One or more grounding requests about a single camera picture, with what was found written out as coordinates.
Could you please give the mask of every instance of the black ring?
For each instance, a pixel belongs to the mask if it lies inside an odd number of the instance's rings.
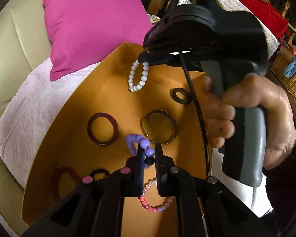
[[[182,93],[184,93],[184,95],[185,95],[185,99],[183,100],[183,99],[179,98],[179,97],[176,95],[177,92],[182,92]],[[192,95],[191,95],[191,93],[190,93],[188,90],[186,90],[186,89],[184,89],[184,88],[181,88],[181,87],[177,87],[177,88],[174,88],[174,89],[172,90],[172,99],[173,99],[174,101],[176,101],[177,103],[184,104],[184,105],[188,105],[188,104],[190,104],[190,103],[192,102]]]
[[[91,130],[91,125],[93,123],[94,120],[96,120],[97,118],[100,118],[100,117],[104,117],[106,119],[108,119],[112,126],[113,126],[113,130],[114,130],[114,133],[113,133],[113,136],[110,140],[104,142],[104,141],[100,141],[99,139],[97,139],[93,133],[92,133],[92,130]],[[88,127],[87,127],[87,132],[88,132],[88,136],[89,138],[97,145],[100,145],[100,146],[106,146],[106,145],[109,145],[111,143],[113,143],[114,141],[116,141],[117,139],[117,134],[118,134],[118,125],[117,125],[117,122],[116,120],[110,115],[110,114],[107,114],[107,113],[104,113],[104,112],[100,112],[100,113],[97,113],[97,114],[94,114],[90,119],[89,119],[89,122],[88,122]]]
[[[172,143],[173,140],[176,138],[176,135],[177,135],[177,133],[178,133],[178,125],[177,125],[177,123],[176,123],[174,117],[173,117],[170,113],[168,113],[168,112],[166,112],[166,111],[162,111],[162,110],[150,111],[146,116],[144,116],[143,118],[141,118],[141,131],[143,132],[144,136],[147,137],[151,143],[153,143],[153,144],[157,144],[156,141],[150,139],[150,136],[146,133],[146,131],[145,131],[145,129],[144,129],[144,124],[143,124],[144,119],[145,119],[148,115],[153,114],[153,113],[162,114],[162,115],[166,116],[168,119],[170,119],[170,121],[172,122],[173,127],[174,127],[174,135],[173,135],[173,137],[172,137],[171,139],[162,142],[161,145],[165,145],[165,144]]]

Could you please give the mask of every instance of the white bead bracelet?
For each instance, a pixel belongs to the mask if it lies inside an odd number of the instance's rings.
[[[128,86],[129,86],[129,89],[131,92],[136,92],[138,90],[140,90],[144,85],[145,85],[145,82],[147,81],[147,76],[148,76],[148,70],[149,70],[149,63],[148,62],[144,62],[143,65],[144,65],[144,71],[143,71],[143,76],[141,77],[141,81],[139,81],[138,85],[134,85],[133,83],[133,78],[134,78],[134,75],[135,75],[135,70],[137,69],[137,67],[139,66],[139,62],[138,60],[136,60],[134,63],[133,63],[133,66],[131,68],[131,71],[130,71],[130,75],[129,75],[129,79],[128,79]]]

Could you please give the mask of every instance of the purple bead bracelet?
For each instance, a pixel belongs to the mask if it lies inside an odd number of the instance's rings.
[[[135,156],[137,151],[135,148],[135,143],[144,149],[144,154],[146,157],[152,157],[155,154],[155,150],[153,148],[149,148],[150,142],[143,136],[139,134],[129,134],[126,137],[127,147],[129,148],[129,152]]]

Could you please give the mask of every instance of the gold bangle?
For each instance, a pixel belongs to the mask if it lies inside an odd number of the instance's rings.
[[[151,143],[153,143],[153,144],[157,144],[158,143],[157,141],[154,141],[154,140],[150,139],[150,136],[146,133],[146,131],[144,129],[144,124],[143,124],[144,119],[147,116],[149,116],[151,114],[154,114],[154,113],[162,114],[162,115],[166,116],[168,119],[170,119],[170,121],[172,122],[173,127],[174,127],[174,135],[171,138],[169,138],[168,140],[166,140],[164,142],[161,142],[161,145],[166,145],[166,144],[172,143],[173,140],[176,138],[176,135],[177,135],[177,132],[178,132],[178,125],[177,125],[174,117],[170,113],[168,113],[166,111],[162,111],[162,110],[151,111],[146,116],[144,116],[143,118],[141,118],[141,131],[143,132],[144,136],[149,139],[149,141]]]

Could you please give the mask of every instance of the wicker basket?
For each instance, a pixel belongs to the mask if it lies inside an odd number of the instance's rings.
[[[284,69],[289,63],[290,61],[287,57],[279,51],[277,52],[271,71],[276,75],[296,103],[296,73],[291,77],[285,77],[283,75]]]

